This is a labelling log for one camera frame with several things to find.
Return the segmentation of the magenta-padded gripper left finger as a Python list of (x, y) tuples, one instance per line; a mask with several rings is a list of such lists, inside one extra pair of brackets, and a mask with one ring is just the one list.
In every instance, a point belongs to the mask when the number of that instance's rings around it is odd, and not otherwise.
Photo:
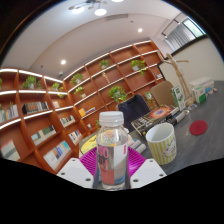
[(89, 150), (80, 158), (71, 158), (57, 175), (81, 187), (96, 189), (99, 185), (97, 149)]

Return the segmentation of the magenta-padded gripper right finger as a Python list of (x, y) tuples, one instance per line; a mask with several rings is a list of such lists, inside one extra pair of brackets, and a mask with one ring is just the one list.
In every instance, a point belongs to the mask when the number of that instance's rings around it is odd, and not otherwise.
[(132, 148), (128, 148), (127, 172), (129, 189), (143, 187), (166, 176), (154, 159), (146, 159)]

